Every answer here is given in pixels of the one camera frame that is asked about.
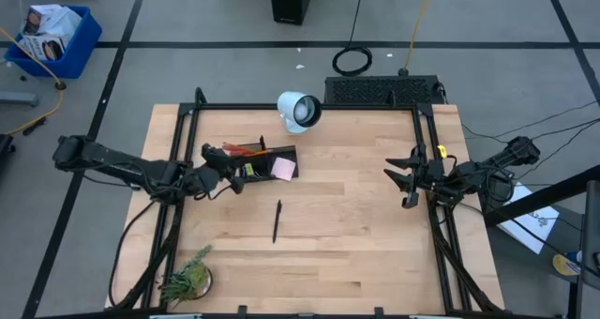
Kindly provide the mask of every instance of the black pen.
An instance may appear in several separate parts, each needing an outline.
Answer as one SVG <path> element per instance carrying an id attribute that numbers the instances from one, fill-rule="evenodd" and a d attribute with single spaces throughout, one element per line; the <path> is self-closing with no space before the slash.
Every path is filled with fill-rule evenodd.
<path id="1" fill-rule="evenodd" d="M 277 213 L 275 214 L 275 226 L 273 227 L 273 243 L 278 238 L 279 214 L 281 213 L 281 200 L 277 202 Z"/>

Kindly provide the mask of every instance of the blue object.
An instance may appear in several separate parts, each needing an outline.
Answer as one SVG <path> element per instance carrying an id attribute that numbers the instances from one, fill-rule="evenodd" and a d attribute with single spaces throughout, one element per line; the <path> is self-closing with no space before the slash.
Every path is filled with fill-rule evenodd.
<path id="1" fill-rule="evenodd" d="M 77 27 L 73 38 L 69 42 L 63 57 L 56 61 L 41 61 L 46 67 L 48 67 L 57 77 L 63 79 L 77 79 L 82 75 L 83 69 L 87 60 L 89 60 L 96 42 L 102 34 L 102 28 L 96 22 L 90 8 L 84 6 L 68 6 L 82 17 L 82 21 Z M 23 70 L 33 76 L 45 76 L 50 77 L 51 75 L 44 70 L 36 61 L 32 60 L 23 53 L 19 47 L 11 44 L 8 47 L 8 51 L 5 54 L 5 59 L 10 62 L 14 62 Z"/>

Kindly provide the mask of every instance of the potted plant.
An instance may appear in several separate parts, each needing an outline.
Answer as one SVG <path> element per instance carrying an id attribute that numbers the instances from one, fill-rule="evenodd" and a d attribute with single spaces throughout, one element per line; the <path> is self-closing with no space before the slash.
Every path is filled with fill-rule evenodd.
<path id="1" fill-rule="evenodd" d="M 205 296 L 213 284 L 213 275 L 203 263 L 203 258 L 211 249 L 213 249 L 212 245 L 204 247 L 181 270 L 174 272 L 169 282 L 160 288 L 162 291 L 160 297 L 167 302 L 176 300 L 173 306 L 176 307 L 182 301 Z"/>

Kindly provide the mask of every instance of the gray floor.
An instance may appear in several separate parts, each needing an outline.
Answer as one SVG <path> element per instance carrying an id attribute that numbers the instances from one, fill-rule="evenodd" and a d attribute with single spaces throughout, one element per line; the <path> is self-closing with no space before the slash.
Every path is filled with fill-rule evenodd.
<path id="1" fill-rule="evenodd" d="M 363 0 L 356 40 L 408 40 L 422 0 Z M 567 37 L 549 0 L 431 0 L 419 40 L 551 41 Z M 599 41 L 595 0 L 561 0 L 582 41 Z M 64 3 L 89 6 L 102 26 L 103 41 L 118 41 L 134 0 L 23 0 L 28 4 Z M 269 0 L 144 0 L 132 41 L 261 41 L 345 40 L 356 0 L 312 0 L 305 24 L 273 23 Z M 18 1 L 0 0 L 0 25 L 18 27 Z M 274 102 L 286 90 L 323 97 L 323 81 L 334 76 L 331 59 L 338 49 L 129 49 L 126 51 L 98 140 L 140 154 L 152 106 L 192 100 L 201 86 L 211 102 Z M 18 151 L 0 184 L 0 317 L 21 315 L 70 175 L 54 170 L 51 155 L 62 134 L 85 134 L 116 50 L 96 49 L 78 80 L 67 81 L 67 98 L 48 124 L 15 140 Z M 393 75 L 403 64 L 405 49 L 372 49 L 373 66 L 366 75 Z M 600 69 L 600 51 L 585 51 Z M 360 56 L 342 58 L 343 66 L 360 64 Z M 444 50 L 417 49 L 412 74 L 437 74 L 462 121 L 473 130 L 494 134 L 566 108 L 594 100 L 571 50 Z M 48 79 L 27 77 L 17 67 L 0 64 L 0 90 L 40 95 L 37 108 L 0 106 L 0 130 L 12 129 L 50 109 L 57 96 Z M 593 105 L 577 113 L 526 130 L 526 135 L 560 129 L 597 117 Z M 525 183 L 552 183 L 600 163 L 594 146 L 598 127 L 579 138 Z M 548 136 L 537 145 L 542 155 L 573 133 Z M 488 140 L 470 140 L 469 150 L 481 160 L 500 149 Z M 83 182 L 65 240 L 38 314 L 99 311 L 104 305 L 116 241 L 130 193 Z M 583 200 L 562 204 L 578 212 Z M 531 266 L 495 256 L 508 309 L 537 315 L 565 313 L 568 286 Z M 584 304 L 586 318 L 599 317 L 597 294 Z"/>

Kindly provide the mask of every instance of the wooden table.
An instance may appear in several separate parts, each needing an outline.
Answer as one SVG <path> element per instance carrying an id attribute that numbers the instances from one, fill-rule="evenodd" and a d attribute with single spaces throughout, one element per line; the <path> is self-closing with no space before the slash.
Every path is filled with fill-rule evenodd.
<path id="1" fill-rule="evenodd" d="M 155 106 L 144 158 L 169 157 L 177 109 Z M 434 106 L 434 112 L 440 144 L 459 161 L 467 160 L 457 107 Z M 428 140 L 425 119 L 422 125 Z M 203 163 L 204 143 L 254 143 L 261 135 L 267 146 L 296 145 L 300 176 L 247 184 L 242 194 L 228 190 L 212 202 L 186 200 L 175 268 L 212 244 L 205 262 L 215 283 L 208 296 L 174 311 L 233 313 L 247 305 L 252 313 L 371 314 L 374 307 L 386 314 L 443 313 L 425 195 L 419 206 L 402 208 L 403 194 L 383 173 L 390 167 L 384 159 L 409 157 L 415 146 L 410 112 L 323 111 L 307 133 L 291 135 L 277 111 L 201 111 L 194 163 Z M 182 142 L 180 159 L 184 147 Z M 273 244 L 279 199 L 283 208 Z M 479 207 L 474 196 L 464 202 Z M 145 193 L 134 192 L 127 222 L 147 203 Z M 148 263 L 157 214 L 158 207 L 150 210 L 125 240 L 113 286 L 116 299 Z M 482 216 L 459 206 L 455 217 L 464 265 L 503 307 Z M 459 308 L 455 274 L 448 270 Z"/>

